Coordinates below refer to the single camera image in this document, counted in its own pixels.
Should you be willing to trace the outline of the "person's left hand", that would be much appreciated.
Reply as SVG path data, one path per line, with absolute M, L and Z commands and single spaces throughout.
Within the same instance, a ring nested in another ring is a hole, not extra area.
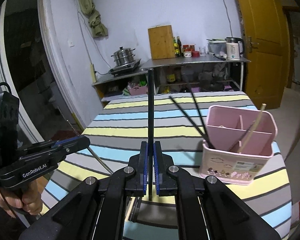
M 43 202 L 41 194 L 38 191 L 38 184 L 36 180 L 29 184 L 28 190 L 23 193 L 21 199 L 6 189 L 0 189 L 0 207 L 11 217 L 15 218 L 15 215 L 5 201 L 9 204 L 9 206 L 16 209 L 23 209 L 33 216 L 38 215 L 43 208 Z

